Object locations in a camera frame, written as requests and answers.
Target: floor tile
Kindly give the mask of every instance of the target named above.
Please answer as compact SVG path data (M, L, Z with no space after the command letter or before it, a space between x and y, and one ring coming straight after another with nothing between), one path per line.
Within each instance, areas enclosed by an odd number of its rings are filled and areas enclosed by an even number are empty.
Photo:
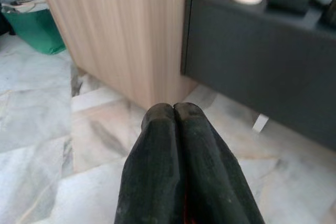
M17 52L0 53L0 94L13 89L27 60L28 55Z
M137 115L142 116L142 111L121 99L74 113L71 137L75 173L127 156L140 134Z
M51 216L38 224L113 223L124 162L118 158L63 179Z
M71 63L53 55L34 54L28 57L12 89L30 90L69 85Z
M261 192L265 187L267 177L274 172L279 160L277 158L245 159L239 158L238 162L244 173L246 181L258 205L260 205Z
M70 104L70 85L11 92L1 118L0 153L70 134Z
M0 154L0 224L31 223L50 215L66 139Z
M118 101L123 96L110 88L104 87L73 97L71 102L72 112L85 110L108 102Z
M329 211L323 216L322 224L335 224L336 223L336 201L331 206Z
M321 223L336 200L336 173L301 157L282 157L265 178L259 208L266 223Z

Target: wooden cabinet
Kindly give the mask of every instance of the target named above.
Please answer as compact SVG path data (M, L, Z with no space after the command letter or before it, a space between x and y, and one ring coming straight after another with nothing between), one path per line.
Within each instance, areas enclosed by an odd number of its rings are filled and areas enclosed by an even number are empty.
M184 0L47 0L76 65L144 108L181 101Z

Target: white cabinet leg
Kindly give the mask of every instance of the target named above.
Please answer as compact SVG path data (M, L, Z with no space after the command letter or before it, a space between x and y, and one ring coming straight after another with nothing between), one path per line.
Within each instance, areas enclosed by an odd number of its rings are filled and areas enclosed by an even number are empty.
M267 121L268 121L268 117L263 114L260 114L255 124L253 125L253 130L260 133L265 127Z

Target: marble floor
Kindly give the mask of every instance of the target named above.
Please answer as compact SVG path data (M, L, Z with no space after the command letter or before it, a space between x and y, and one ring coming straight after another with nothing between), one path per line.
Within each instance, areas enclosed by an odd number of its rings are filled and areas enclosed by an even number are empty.
M336 153L198 86L199 105L243 169L266 223L336 223ZM0 224L111 224L123 163L145 111L67 51L0 36Z

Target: dark gray cabinet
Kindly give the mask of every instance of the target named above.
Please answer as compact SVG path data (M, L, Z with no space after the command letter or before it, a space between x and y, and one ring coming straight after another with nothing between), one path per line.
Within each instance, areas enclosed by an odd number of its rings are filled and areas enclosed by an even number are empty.
M186 0L182 73L336 149L336 30L320 16Z

